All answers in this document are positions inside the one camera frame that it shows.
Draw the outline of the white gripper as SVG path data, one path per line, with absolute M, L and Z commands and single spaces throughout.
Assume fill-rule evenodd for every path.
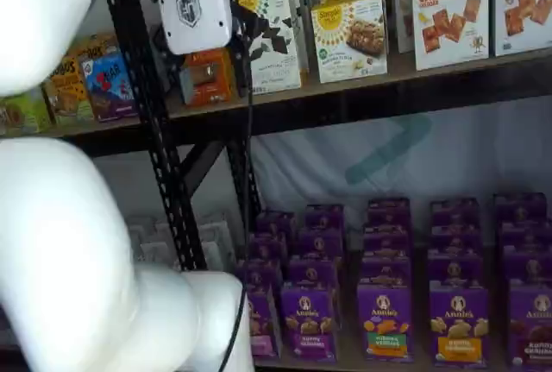
M 166 44 L 176 55 L 191 54 L 225 47 L 233 34 L 231 0 L 158 0 Z M 251 60 L 248 44 L 235 44 L 236 83 L 241 97 L 252 95 Z M 197 102 L 195 89 L 199 78 L 196 66 L 179 71 L 181 98 L 184 104 Z

